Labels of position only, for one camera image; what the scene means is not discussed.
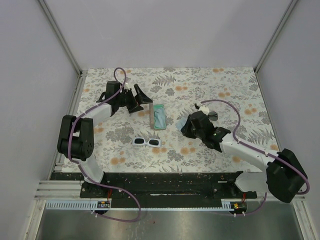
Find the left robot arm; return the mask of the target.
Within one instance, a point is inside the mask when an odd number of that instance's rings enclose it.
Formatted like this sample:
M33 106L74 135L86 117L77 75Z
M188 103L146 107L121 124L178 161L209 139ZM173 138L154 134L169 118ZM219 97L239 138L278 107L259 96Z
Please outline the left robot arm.
M65 115L62 118L57 151L76 164L84 180L92 183L91 192L98 198L107 195L109 186L103 182L104 171L99 167L94 156L94 128L99 123L112 117L119 108L127 108L130 114L142 111L142 105L151 104L153 100L143 93L135 84L136 95L127 83L116 80L108 81L96 104L80 116Z

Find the black aviator sunglasses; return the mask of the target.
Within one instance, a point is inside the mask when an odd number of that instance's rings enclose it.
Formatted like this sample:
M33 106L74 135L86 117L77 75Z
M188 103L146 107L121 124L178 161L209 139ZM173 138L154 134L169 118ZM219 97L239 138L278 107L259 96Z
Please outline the black aviator sunglasses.
M214 121L214 122L219 119L218 113L215 111L209 112L207 116L208 116L209 120Z

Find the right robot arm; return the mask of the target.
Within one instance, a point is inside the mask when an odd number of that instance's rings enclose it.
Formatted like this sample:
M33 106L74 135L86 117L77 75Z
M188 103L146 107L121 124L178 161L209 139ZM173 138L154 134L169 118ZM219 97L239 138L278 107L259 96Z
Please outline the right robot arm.
M228 194L239 198L245 192L267 192L283 203L290 203L306 183L308 176L296 155L289 149L267 151L251 145L223 127L215 127L202 111L196 111L176 124L182 135L200 139L209 149L242 160L260 169L258 173L241 173L228 184Z

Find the beige glasses case green lining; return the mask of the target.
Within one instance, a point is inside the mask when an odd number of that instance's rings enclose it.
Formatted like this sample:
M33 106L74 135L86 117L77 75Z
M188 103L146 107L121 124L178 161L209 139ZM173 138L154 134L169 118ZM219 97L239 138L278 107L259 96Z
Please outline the beige glasses case green lining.
M151 103L149 110L150 127L157 131L165 130L167 128L165 106Z

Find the light blue cleaning cloth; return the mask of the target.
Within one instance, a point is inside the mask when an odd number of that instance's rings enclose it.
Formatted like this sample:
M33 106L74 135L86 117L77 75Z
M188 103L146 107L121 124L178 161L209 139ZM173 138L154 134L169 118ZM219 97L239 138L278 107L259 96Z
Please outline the light blue cleaning cloth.
M163 108L157 108L154 111L154 127L156 129L166 128L166 114Z

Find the white framed sunglasses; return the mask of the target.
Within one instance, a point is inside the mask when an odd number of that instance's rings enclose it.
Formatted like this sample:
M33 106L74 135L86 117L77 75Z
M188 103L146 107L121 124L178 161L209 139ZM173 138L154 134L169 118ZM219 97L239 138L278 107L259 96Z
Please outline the white framed sunglasses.
M133 146L149 146L152 148L160 148L161 140L156 138L150 138L145 140L143 137L135 137L132 141Z

